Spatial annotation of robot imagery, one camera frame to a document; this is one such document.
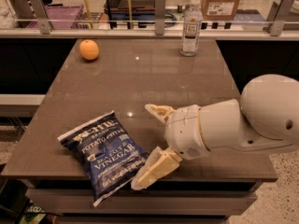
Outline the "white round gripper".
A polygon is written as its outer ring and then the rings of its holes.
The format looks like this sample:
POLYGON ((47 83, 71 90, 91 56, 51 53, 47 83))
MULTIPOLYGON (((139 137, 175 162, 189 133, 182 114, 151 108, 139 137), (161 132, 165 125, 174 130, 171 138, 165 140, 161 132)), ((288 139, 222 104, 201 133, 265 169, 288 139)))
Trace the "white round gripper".
POLYGON ((149 154, 144 166, 131 181, 134 190, 146 189, 158 179, 169 175, 179 167, 182 159, 190 161, 209 155, 199 131, 198 105, 185 106, 175 111, 172 106, 147 104, 145 109, 162 124, 166 124, 164 138, 171 148, 162 150, 156 147, 149 154))

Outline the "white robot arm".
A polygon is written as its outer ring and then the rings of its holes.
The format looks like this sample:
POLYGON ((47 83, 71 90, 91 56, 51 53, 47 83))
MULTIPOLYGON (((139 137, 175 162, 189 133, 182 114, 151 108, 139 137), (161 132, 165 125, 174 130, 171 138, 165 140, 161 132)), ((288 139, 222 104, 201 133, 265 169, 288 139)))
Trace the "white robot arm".
POLYGON ((183 160, 236 150, 283 153, 299 148, 299 81, 282 75, 252 79, 238 100, 214 105, 145 105, 165 127, 167 149, 156 147, 131 188, 142 190, 175 171, 183 160))

